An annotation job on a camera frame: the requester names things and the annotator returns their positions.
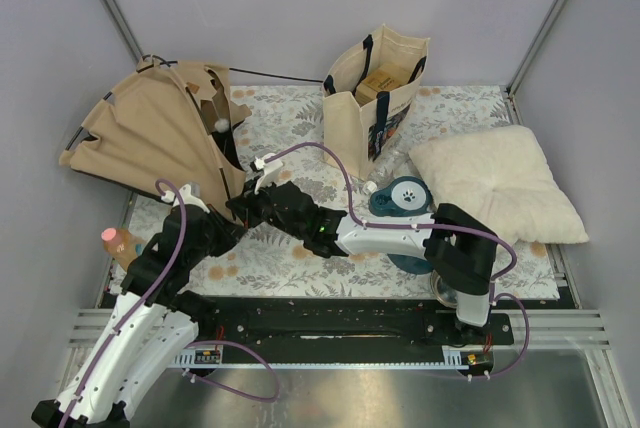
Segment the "beige fabric pet tent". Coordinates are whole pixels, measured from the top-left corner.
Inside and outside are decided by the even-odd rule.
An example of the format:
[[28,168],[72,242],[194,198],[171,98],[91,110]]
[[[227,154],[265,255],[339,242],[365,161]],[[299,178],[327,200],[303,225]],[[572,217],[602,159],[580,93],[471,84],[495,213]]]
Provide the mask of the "beige fabric pet tent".
[[205,202],[200,183],[208,174],[205,162],[212,157],[205,148],[203,130],[196,127],[185,86],[191,87],[198,101],[223,90],[233,133],[251,111],[233,101],[228,67],[201,61],[159,63],[139,61],[135,71],[86,116],[81,124],[86,131],[71,150],[62,152],[59,163],[146,196],[156,195],[158,179],[176,187],[193,182]]

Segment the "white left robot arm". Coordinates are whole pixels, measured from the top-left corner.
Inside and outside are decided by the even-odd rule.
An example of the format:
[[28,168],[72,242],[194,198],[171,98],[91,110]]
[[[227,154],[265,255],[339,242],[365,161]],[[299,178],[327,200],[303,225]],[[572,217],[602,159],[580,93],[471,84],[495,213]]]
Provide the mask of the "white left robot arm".
[[129,267],[109,321],[75,378],[39,402],[39,427],[127,427],[149,389],[190,343],[216,334],[213,305],[186,290],[190,272],[245,234],[202,203],[174,206]]

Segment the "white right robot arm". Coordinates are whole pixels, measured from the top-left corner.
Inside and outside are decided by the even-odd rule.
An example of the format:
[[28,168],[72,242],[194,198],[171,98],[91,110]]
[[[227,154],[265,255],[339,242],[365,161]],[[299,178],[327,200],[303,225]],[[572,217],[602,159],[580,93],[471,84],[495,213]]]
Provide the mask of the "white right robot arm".
[[350,212],[316,204],[287,182],[247,188],[226,206],[245,227],[267,223],[322,258],[375,252],[424,259],[455,293],[457,336],[475,344],[490,333],[490,284],[499,240],[453,204],[393,221],[357,220]]

